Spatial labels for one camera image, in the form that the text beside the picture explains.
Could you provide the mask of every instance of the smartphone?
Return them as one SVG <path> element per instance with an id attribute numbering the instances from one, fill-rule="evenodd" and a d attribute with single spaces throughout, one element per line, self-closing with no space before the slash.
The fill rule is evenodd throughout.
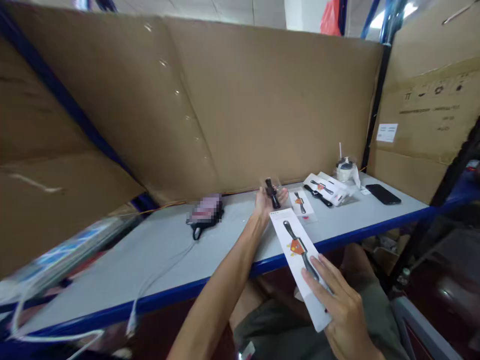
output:
<path id="1" fill-rule="evenodd" d="M 369 192 L 385 205 L 400 204 L 402 200 L 393 195 L 390 191 L 380 184 L 365 185 Z"/>

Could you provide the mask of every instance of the product card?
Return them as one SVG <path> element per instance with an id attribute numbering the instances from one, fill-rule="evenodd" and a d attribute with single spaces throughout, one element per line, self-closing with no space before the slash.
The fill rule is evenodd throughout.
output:
<path id="1" fill-rule="evenodd" d="M 360 186 L 360 192 L 363 194 L 363 195 L 370 195 L 371 192 L 365 187 L 365 186 Z"/>
<path id="2" fill-rule="evenodd" d="M 310 201 L 307 198 L 303 188 L 296 187 L 289 189 L 288 196 L 290 197 L 290 203 L 291 207 L 293 208 L 293 212 L 297 217 L 299 217 L 301 222 L 309 224 L 316 223 L 318 221 L 314 209 L 312 208 L 312 205 L 310 205 Z"/>
<path id="3" fill-rule="evenodd" d="M 393 143 L 398 126 L 398 124 L 380 124 L 376 133 L 376 140 Z"/>
<path id="4" fill-rule="evenodd" d="M 318 251 L 305 232 L 302 224 L 295 215 L 293 209 L 288 208 L 270 213 L 270 219 L 275 228 L 276 235 L 280 241 L 281 248 L 285 254 L 286 261 L 290 271 L 295 279 L 298 290 L 303 297 L 308 313 L 315 330 L 321 332 L 332 320 L 330 314 L 325 312 L 325 307 L 315 297 L 312 290 L 305 282 L 302 276 L 302 268 L 308 269 L 311 266 L 310 256 L 318 257 Z M 324 280 L 318 275 L 316 270 L 312 270 L 319 277 L 319 282 L 328 291 Z"/>
<path id="5" fill-rule="evenodd" d="M 334 206 L 339 206 L 349 196 L 348 186 L 324 172 L 320 172 L 318 175 L 311 173 L 303 184 L 313 191 L 319 192 Z"/>

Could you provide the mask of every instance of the white label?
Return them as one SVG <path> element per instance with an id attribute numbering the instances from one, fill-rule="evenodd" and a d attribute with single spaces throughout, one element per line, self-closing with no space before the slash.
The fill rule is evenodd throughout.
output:
<path id="1" fill-rule="evenodd" d="M 369 195 L 369 194 L 371 194 L 371 192 L 370 192 L 365 186 L 360 186 L 360 192 L 361 192 L 363 195 Z"/>
<path id="2" fill-rule="evenodd" d="M 387 143 L 393 143 L 398 126 L 399 126 L 398 124 L 380 124 L 378 126 L 378 133 L 376 134 L 376 140 L 384 141 Z"/>
<path id="3" fill-rule="evenodd" d="M 245 350 L 241 353 L 240 360 L 250 360 L 255 354 L 255 346 L 253 342 L 249 342 Z"/>

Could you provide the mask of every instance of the product box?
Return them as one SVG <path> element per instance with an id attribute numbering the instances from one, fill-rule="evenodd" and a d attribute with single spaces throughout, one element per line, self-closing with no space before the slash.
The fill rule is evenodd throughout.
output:
<path id="1" fill-rule="evenodd" d="M 349 187 L 324 172 L 307 176 L 304 185 L 318 191 L 334 206 L 339 206 L 349 196 Z"/>
<path id="2" fill-rule="evenodd" d="M 302 268 L 308 269 L 309 265 L 311 266 L 310 256 L 318 257 L 319 252 L 305 232 L 302 224 L 300 224 L 293 209 L 273 211 L 270 213 L 270 219 L 290 267 L 291 274 L 310 314 L 313 326 L 319 333 L 330 323 L 332 318 L 328 312 L 325 312 L 325 307 L 310 290 L 301 273 Z M 319 283 L 330 291 L 318 273 L 317 276 Z"/>
<path id="3" fill-rule="evenodd" d="M 318 221 L 303 188 L 296 187 L 289 189 L 288 197 L 290 198 L 291 208 L 301 223 L 309 224 Z"/>

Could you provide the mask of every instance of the cardboard box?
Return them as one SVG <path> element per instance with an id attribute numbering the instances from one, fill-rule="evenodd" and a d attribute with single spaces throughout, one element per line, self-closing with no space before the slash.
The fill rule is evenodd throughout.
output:
<path id="1" fill-rule="evenodd" d="M 397 32 L 373 131 L 368 173 L 427 204 L 480 115 L 480 7 L 442 25 L 470 3 L 438 1 Z"/>

